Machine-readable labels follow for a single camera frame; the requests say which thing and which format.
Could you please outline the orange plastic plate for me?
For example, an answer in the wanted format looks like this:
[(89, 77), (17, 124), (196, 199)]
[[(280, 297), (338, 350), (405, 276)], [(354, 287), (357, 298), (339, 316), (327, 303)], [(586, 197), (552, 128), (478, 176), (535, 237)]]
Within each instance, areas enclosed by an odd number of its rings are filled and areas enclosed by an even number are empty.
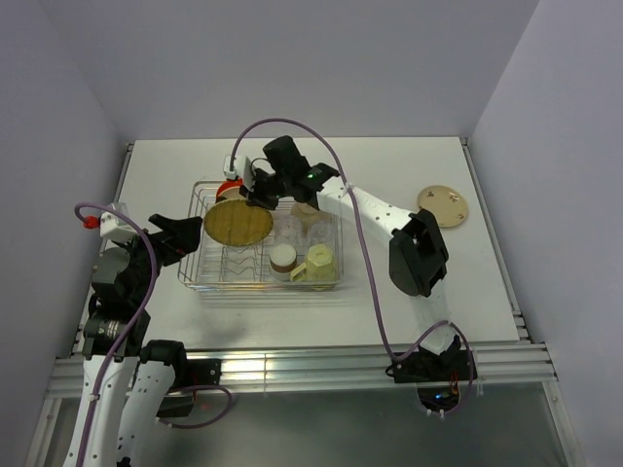
[(244, 195), (240, 193), (241, 186), (241, 179), (238, 179), (236, 181), (225, 181), (219, 186), (216, 192), (215, 201), (221, 202), (228, 199), (243, 199)]

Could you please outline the metal tin cup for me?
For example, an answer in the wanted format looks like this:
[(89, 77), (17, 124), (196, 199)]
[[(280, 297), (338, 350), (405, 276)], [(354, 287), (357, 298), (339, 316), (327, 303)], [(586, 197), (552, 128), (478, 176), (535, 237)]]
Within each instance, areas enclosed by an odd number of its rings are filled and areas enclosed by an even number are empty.
[(277, 244), (270, 252), (269, 261), (271, 276), (278, 281), (289, 281), (291, 271), (297, 267), (297, 251), (291, 244)]

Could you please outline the cream plate with writing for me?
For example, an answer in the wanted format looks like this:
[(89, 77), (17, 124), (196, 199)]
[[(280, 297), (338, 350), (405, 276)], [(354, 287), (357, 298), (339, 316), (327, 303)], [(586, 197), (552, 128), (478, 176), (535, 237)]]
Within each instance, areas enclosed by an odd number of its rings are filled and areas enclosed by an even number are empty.
[(219, 203), (231, 199), (245, 199), (245, 196), (240, 193), (240, 186), (219, 189), (216, 194), (215, 202)]

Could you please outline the beige ceramic bowl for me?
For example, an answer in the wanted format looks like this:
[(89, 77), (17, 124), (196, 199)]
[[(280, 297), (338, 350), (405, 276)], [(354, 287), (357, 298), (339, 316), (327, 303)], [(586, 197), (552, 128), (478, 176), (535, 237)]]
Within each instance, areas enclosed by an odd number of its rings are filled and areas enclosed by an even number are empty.
[(290, 215), (301, 222), (304, 232), (307, 232), (311, 226), (323, 220), (322, 212), (306, 203), (300, 202), (293, 204)]

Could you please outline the clear drinking glass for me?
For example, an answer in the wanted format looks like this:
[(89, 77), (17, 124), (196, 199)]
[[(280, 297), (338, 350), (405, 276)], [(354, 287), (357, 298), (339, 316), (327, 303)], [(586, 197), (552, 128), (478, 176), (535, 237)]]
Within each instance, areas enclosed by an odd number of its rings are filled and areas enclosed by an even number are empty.
[(303, 225), (298, 218), (287, 215), (276, 219), (275, 244), (289, 244), (298, 248), (303, 239)]
[(330, 221), (320, 221), (313, 224), (308, 230), (310, 246), (325, 244), (327, 247), (335, 248), (335, 230)]

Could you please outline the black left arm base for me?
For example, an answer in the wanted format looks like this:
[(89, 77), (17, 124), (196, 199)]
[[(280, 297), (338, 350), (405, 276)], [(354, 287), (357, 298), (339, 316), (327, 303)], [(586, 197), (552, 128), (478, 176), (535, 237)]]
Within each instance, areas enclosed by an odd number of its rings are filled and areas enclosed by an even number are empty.
[(180, 388), (195, 385), (217, 385), (221, 376), (220, 359), (190, 359), (183, 375), (178, 377), (161, 402), (157, 417), (171, 419), (188, 416), (199, 395), (197, 391), (179, 392)]

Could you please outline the pale green mug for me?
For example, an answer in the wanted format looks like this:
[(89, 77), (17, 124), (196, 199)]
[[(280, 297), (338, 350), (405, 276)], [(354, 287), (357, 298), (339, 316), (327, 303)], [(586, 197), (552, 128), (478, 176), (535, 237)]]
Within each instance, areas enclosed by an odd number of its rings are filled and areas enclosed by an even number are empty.
[(333, 250), (325, 243), (313, 245), (304, 262), (290, 271), (291, 281), (333, 281), (337, 278), (337, 262)]

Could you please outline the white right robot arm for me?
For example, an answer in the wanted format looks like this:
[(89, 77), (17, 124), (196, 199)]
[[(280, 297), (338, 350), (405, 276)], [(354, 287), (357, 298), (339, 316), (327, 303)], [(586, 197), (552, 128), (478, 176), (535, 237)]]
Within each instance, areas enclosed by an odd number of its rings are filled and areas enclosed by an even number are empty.
[(423, 372), (434, 379), (445, 377), (455, 366), (460, 334), (450, 320), (444, 279), (449, 252), (435, 216), (422, 209), (411, 212), (393, 206), (352, 185), (340, 164), (312, 165), (290, 136), (281, 136), (263, 148), (271, 171), (254, 167), (248, 158), (231, 156), (227, 173), (241, 179), (243, 194), (253, 205), (276, 209), (282, 198), (307, 204), (355, 226), (382, 343), (390, 343), (385, 331), (381, 303), (367, 247), (376, 239), (388, 256), (391, 283), (409, 297), (420, 325), (421, 336), (393, 361), (402, 362), (422, 351)]

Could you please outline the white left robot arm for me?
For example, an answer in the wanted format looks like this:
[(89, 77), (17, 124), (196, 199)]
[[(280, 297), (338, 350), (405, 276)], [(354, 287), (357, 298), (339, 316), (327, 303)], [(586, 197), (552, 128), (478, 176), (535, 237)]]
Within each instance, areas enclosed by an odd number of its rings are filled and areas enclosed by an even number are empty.
[(67, 466), (136, 466), (149, 425), (170, 388), (186, 383), (190, 365), (180, 341), (144, 340), (145, 307), (164, 267), (195, 252), (202, 219), (150, 217), (155, 233), (139, 232), (105, 210), (88, 217), (112, 245), (96, 259), (83, 329), (83, 383)]

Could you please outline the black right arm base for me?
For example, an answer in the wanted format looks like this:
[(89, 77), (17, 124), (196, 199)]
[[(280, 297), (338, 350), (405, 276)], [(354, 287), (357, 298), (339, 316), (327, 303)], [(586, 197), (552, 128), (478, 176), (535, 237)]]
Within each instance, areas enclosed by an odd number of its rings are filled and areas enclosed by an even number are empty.
[(428, 351), (418, 351), (406, 360), (391, 363), (385, 374), (395, 383), (461, 382), (478, 377), (475, 365), (466, 350), (445, 358)]

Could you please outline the yellow woven-pattern plate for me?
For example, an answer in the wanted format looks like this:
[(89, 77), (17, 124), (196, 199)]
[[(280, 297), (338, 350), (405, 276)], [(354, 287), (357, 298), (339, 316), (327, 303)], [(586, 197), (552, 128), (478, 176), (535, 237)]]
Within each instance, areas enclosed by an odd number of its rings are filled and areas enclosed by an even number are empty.
[(203, 228), (214, 241), (233, 247), (262, 242), (272, 231), (270, 211), (249, 206), (243, 199), (225, 199), (215, 203), (203, 218)]

